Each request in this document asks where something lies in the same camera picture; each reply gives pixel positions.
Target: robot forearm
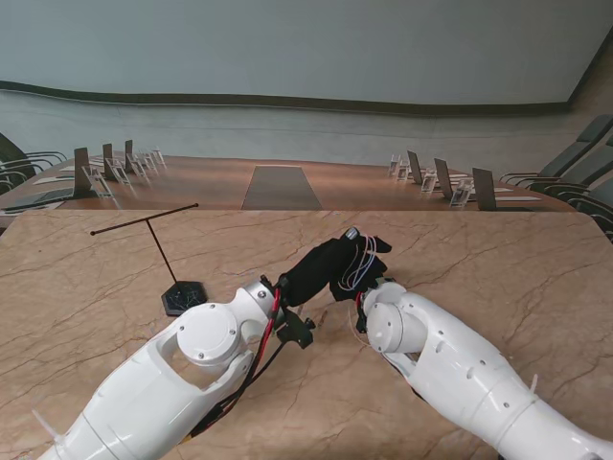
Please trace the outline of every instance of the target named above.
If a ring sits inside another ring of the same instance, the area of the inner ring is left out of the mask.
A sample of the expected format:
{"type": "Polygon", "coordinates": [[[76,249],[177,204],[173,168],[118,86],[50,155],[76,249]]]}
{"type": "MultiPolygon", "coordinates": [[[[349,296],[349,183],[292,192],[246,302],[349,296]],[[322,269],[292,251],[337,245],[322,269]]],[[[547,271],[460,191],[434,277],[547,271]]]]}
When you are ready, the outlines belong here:
{"type": "Polygon", "coordinates": [[[194,307],[106,378],[65,436],[43,460],[156,460],[179,444],[245,378],[254,359],[247,341],[261,336],[274,298],[255,283],[229,304],[194,307]],[[204,372],[223,374],[207,388],[169,365],[180,350],[204,372]]]}
{"type": "Polygon", "coordinates": [[[539,399],[491,343],[436,304],[386,283],[363,310],[373,348],[446,419],[506,459],[613,459],[612,443],[539,399]]]}

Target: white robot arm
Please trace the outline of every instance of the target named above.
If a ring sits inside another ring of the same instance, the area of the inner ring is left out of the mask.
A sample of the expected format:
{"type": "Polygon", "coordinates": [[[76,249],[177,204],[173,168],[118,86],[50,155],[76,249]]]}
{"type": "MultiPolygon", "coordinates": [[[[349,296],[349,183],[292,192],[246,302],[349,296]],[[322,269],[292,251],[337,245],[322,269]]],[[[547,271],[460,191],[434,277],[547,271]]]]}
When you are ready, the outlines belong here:
{"type": "Polygon", "coordinates": [[[539,399],[491,343],[436,304],[385,283],[362,308],[371,346],[441,415],[507,460],[613,460],[613,443],[539,399]]]}
{"type": "MultiPolygon", "coordinates": [[[[613,460],[612,443],[539,399],[500,352],[462,321],[396,283],[371,289],[387,269],[375,252],[391,246],[358,236],[352,228],[314,248],[275,288],[262,278],[240,288],[229,304],[184,312],[102,383],[41,460],[163,457],[225,415],[253,381],[279,306],[301,305],[327,283],[337,300],[367,291],[362,308],[373,348],[427,403],[507,460],[613,460]],[[255,354],[247,348],[253,337],[261,337],[255,354]],[[186,382],[169,365],[176,351],[204,372],[222,375],[204,389],[186,382]]],[[[311,327],[287,309],[284,315],[278,338],[305,348],[311,327]]]]}
{"type": "Polygon", "coordinates": [[[188,436],[244,380],[255,356],[247,348],[272,326],[278,305],[268,287],[240,288],[229,304],[187,310],[96,390],[42,460],[156,460],[188,436]],[[177,351],[221,377],[200,389],[169,365],[177,351]]]}

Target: gray wall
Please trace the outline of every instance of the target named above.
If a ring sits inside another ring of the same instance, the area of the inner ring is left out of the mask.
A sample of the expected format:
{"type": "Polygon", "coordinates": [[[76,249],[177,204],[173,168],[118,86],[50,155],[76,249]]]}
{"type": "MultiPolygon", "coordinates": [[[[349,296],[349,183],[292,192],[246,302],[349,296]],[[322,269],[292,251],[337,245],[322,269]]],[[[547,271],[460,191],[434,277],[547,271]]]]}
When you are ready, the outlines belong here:
{"type": "Polygon", "coordinates": [[[414,104],[566,101],[611,0],[4,0],[0,80],[414,104]]]}
{"type": "Polygon", "coordinates": [[[259,107],[77,103],[0,91],[0,131],[25,151],[159,145],[169,155],[385,165],[412,149],[469,172],[537,171],[601,113],[613,113],[609,46],[571,113],[523,117],[401,117],[259,107]]]}

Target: small stand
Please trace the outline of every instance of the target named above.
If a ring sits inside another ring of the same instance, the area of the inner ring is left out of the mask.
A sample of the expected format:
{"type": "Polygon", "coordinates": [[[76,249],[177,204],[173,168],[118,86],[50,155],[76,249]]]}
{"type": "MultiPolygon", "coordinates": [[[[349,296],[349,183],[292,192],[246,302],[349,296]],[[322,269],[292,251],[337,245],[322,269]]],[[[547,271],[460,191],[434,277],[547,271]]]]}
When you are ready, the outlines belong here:
{"type": "Polygon", "coordinates": [[[103,228],[102,230],[94,230],[90,232],[90,235],[94,236],[100,233],[108,232],[110,230],[127,227],[128,225],[133,225],[135,223],[147,223],[147,227],[149,228],[149,231],[151,232],[151,235],[155,240],[157,248],[160,250],[162,257],[164,258],[166,267],[168,268],[170,276],[174,281],[174,284],[166,292],[164,292],[164,294],[162,294],[162,303],[164,304],[164,310],[166,311],[167,316],[180,316],[184,311],[190,309],[191,307],[204,304],[208,300],[208,297],[202,283],[198,281],[177,281],[176,276],[174,276],[174,272],[172,271],[172,268],[170,268],[170,264],[168,259],[166,258],[166,254],[164,254],[164,250],[162,249],[162,246],[160,245],[160,242],[158,241],[157,236],[153,231],[153,227],[151,227],[151,223],[149,221],[152,219],[160,218],[162,216],[167,216],[169,214],[178,213],[179,211],[185,211],[186,209],[196,208],[197,206],[198,203],[195,203],[190,206],[185,206],[183,208],[167,211],[166,213],[156,214],[148,218],[138,218],[130,222],[121,223],[119,225],[113,225],[112,227],[103,228]]]}

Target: wooden table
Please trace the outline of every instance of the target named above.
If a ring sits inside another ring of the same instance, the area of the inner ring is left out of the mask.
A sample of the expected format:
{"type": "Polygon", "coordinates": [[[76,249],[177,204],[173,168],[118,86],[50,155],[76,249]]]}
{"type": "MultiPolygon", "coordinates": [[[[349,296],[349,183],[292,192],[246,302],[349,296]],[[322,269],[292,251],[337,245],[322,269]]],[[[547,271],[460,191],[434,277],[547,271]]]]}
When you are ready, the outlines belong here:
{"type": "MultiPolygon", "coordinates": [[[[32,407],[63,433],[169,324],[160,295],[171,279],[144,224],[89,235],[149,214],[32,211],[0,239],[0,460],[50,445],[32,407]]],[[[491,341],[527,384],[538,374],[536,393],[572,422],[611,439],[613,247],[586,215],[226,210],[153,222],[177,277],[218,302],[260,274],[276,280],[351,225],[394,247],[382,256],[390,276],[491,341]]],[[[314,343],[285,347],[232,413],[167,460],[496,459],[356,339],[353,302],[325,290],[302,316],[318,324],[314,343]]]]}
{"type": "MultiPolygon", "coordinates": [[[[388,178],[384,167],[184,156],[169,156],[166,162],[168,168],[160,169],[160,176],[151,175],[150,184],[131,174],[133,192],[127,186],[109,181],[121,209],[169,209],[195,202],[199,203],[201,209],[241,209],[254,169],[258,165],[302,168],[323,210],[443,211],[449,209],[448,201],[441,194],[434,193],[431,198],[422,199],[420,187],[412,180],[396,181],[388,178]]],[[[72,160],[55,166],[13,191],[1,195],[0,207],[10,204],[18,196],[68,187],[70,182],[32,184],[41,177],[57,175],[60,168],[71,164],[72,160]]],[[[506,184],[501,186],[513,189],[512,193],[505,194],[505,196],[539,196],[542,198],[538,202],[506,202],[505,206],[530,206],[536,211],[575,211],[568,204],[549,196],[506,184]]],[[[61,207],[62,209],[117,208],[112,200],[97,198],[71,200],[61,207]]],[[[468,203],[466,208],[476,210],[477,205],[468,203]]]]}

